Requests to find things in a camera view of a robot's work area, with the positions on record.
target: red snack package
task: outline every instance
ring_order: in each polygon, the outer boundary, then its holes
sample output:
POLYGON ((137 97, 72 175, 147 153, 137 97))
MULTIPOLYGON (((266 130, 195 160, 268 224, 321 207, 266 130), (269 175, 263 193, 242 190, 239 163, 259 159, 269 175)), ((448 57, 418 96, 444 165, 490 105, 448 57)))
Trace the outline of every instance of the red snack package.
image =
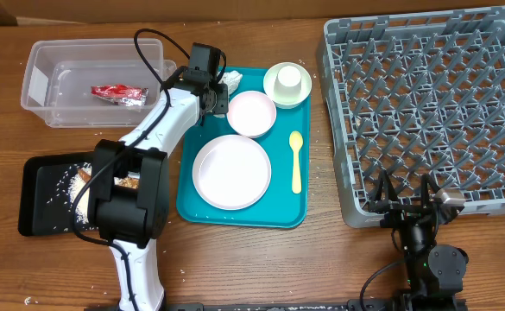
POLYGON ((116 105, 142 106, 145 105, 148 89, 125 85, 91 86, 91 94, 116 105))

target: spoon handle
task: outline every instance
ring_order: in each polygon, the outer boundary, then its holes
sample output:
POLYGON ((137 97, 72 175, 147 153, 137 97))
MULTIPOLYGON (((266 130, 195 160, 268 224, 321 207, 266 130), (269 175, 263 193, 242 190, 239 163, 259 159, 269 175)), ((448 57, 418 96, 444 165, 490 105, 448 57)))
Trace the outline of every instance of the spoon handle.
POLYGON ((300 177, 300 163, 298 162, 298 150, 294 150, 293 164, 293 192, 299 194, 302 192, 302 178, 300 177))

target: black container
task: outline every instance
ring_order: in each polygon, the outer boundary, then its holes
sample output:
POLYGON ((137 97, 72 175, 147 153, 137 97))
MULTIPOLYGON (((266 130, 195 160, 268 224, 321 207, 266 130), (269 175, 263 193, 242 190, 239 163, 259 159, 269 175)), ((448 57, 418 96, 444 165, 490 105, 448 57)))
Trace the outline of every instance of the black container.
MULTIPOLYGON (((24 165, 18 231, 23 236, 44 236, 70 232, 70 180, 92 152, 45 155, 29 159, 24 165)), ((89 224, 77 223, 81 230, 89 224)))

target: wooden tabletop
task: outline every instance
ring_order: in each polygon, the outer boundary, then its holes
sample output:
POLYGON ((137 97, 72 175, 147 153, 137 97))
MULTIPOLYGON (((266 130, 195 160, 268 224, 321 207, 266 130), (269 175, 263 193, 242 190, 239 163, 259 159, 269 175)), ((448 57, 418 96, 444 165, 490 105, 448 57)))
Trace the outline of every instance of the wooden tabletop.
MULTIPOLYGON (((169 222, 158 244, 169 302, 204 304, 347 301, 365 280, 400 257, 390 230, 352 229, 342 220, 332 166, 331 125, 319 89, 315 49, 325 20, 174 22, 0 28, 0 310, 81 310, 116 304, 112 255, 72 234, 25 238, 17 231, 22 166, 32 156, 91 150, 127 129, 52 129, 20 106, 29 50, 39 40, 132 37, 159 29, 184 48, 219 47, 230 66, 302 61, 313 76, 308 211, 293 230, 196 225, 175 210, 181 143, 170 158, 169 222), (31 297, 31 304, 24 299, 31 297)), ((165 43, 166 58, 186 64, 165 43)), ((505 216, 465 216, 441 227, 438 241, 469 253, 464 291, 470 310, 505 310, 505 216)), ((405 288, 405 272, 378 277, 367 297, 405 288)))

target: teal placemat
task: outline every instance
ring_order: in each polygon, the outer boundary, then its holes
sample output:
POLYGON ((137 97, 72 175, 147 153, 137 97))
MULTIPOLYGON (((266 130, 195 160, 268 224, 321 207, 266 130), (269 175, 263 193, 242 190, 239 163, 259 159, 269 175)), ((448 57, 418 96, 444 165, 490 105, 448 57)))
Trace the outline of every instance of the teal placemat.
MULTIPOLYGON (((263 76, 267 69, 227 67, 227 72, 237 70, 243 79, 233 98, 240 92, 263 92, 263 76)), ((293 228, 304 220, 307 211, 307 183, 310 145, 310 105, 308 97, 301 105, 286 110, 277 108, 275 125, 267 134, 255 139, 271 161, 271 182, 268 191, 254 205, 238 211, 225 211, 206 203, 193 185, 193 163, 200 149, 212 139, 236 134, 227 118, 207 116, 203 126, 194 126, 185 134, 181 158, 180 184, 176 206, 184 219, 206 224, 250 225, 261 227, 293 228), (297 130, 304 138, 300 150, 302 192, 293 194, 293 151, 288 138, 297 130)))

